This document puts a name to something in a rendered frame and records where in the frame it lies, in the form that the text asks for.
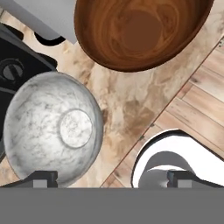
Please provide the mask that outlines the black hob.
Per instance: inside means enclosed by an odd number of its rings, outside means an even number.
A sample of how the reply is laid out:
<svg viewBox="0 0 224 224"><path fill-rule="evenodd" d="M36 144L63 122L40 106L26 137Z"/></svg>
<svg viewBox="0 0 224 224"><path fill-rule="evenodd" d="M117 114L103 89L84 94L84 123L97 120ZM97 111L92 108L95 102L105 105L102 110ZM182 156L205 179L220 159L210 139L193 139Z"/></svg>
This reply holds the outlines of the black hob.
<svg viewBox="0 0 224 224"><path fill-rule="evenodd" d="M23 42L24 34L0 22L0 61L17 59L24 66L22 80L13 84L0 80L0 163L5 157L3 128L6 110L13 95L30 78L44 72L56 71L57 61L50 56L33 51Z"/></svg>

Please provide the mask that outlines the black hob knob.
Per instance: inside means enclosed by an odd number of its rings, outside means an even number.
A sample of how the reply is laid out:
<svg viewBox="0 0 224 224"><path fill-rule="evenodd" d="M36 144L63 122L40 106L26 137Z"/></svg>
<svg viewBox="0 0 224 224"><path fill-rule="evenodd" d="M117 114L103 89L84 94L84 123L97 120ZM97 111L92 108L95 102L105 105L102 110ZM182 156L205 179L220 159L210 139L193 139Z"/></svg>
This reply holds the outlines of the black hob knob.
<svg viewBox="0 0 224 224"><path fill-rule="evenodd" d="M18 59L4 59L0 61L0 80L13 84L22 80L24 66Z"/></svg>

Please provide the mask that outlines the brown wooden bowl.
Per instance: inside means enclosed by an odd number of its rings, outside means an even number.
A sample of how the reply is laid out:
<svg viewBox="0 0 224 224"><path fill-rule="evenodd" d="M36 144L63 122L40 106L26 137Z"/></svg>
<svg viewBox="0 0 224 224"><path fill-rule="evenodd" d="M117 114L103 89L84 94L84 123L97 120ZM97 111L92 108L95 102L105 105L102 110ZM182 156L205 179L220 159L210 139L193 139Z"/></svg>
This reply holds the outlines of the brown wooden bowl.
<svg viewBox="0 0 224 224"><path fill-rule="evenodd" d="M140 72L171 60L196 37L214 0L77 0L73 26L96 63Z"/></svg>

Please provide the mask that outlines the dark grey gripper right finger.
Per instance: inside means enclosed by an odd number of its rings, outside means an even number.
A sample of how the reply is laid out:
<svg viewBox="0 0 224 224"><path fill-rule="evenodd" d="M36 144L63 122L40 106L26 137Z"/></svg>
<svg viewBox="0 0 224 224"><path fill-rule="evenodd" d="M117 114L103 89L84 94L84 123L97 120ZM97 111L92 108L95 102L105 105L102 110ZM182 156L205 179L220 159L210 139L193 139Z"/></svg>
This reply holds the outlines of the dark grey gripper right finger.
<svg viewBox="0 0 224 224"><path fill-rule="evenodd" d="M223 188L223 185L200 179L190 171L168 171L167 179L167 186L174 188Z"/></svg>

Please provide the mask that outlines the white marble bowl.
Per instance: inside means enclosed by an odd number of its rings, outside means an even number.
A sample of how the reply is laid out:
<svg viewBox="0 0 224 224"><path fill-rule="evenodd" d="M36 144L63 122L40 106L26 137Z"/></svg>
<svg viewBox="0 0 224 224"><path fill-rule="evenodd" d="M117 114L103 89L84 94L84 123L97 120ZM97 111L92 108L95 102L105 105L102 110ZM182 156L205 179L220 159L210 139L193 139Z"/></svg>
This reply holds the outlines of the white marble bowl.
<svg viewBox="0 0 224 224"><path fill-rule="evenodd" d="M65 73L29 79L13 96L4 119L5 154L20 179L35 171L56 171L58 185L68 187L94 163L102 139L96 99Z"/></svg>

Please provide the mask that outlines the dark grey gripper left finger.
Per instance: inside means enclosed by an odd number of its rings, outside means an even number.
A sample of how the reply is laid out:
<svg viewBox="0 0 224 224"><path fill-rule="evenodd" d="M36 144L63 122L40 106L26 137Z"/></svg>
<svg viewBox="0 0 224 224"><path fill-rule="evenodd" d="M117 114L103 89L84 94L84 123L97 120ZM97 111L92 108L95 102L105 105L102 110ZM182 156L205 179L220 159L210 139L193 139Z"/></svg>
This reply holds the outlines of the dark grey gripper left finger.
<svg viewBox="0 0 224 224"><path fill-rule="evenodd" d="M57 171L34 171L27 178L3 185L3 187L57 188L57 179Z"/></svg>

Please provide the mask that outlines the white round object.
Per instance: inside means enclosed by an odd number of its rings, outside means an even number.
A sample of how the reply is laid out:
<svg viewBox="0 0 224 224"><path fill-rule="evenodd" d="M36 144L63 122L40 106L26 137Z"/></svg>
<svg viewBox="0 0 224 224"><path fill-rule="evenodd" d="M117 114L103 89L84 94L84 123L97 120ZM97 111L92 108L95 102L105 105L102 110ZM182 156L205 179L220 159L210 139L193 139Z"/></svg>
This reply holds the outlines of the white round object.
<svg viewBox="0 0 224 224"><path fill-rule="evenodd" d="M181 129L168 129L151 137L136 156L130 184L133 188L168 187L168 171L189 171L223 186L224 158Z"/></svg>

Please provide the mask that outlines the grey box appliance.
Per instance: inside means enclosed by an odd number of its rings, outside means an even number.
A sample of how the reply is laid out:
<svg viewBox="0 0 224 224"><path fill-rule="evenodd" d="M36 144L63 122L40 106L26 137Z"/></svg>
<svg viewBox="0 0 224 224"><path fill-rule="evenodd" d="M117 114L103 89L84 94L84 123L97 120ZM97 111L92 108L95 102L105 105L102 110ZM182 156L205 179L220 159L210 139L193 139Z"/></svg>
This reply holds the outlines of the grey box appliance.
<svg viewBox="0 0 224 224"><path fill-rule="evenodd" d="M55 46L65 39L77 42L74 9L77 0L0 0L0 6L32 29L43 45Z"/></svg>

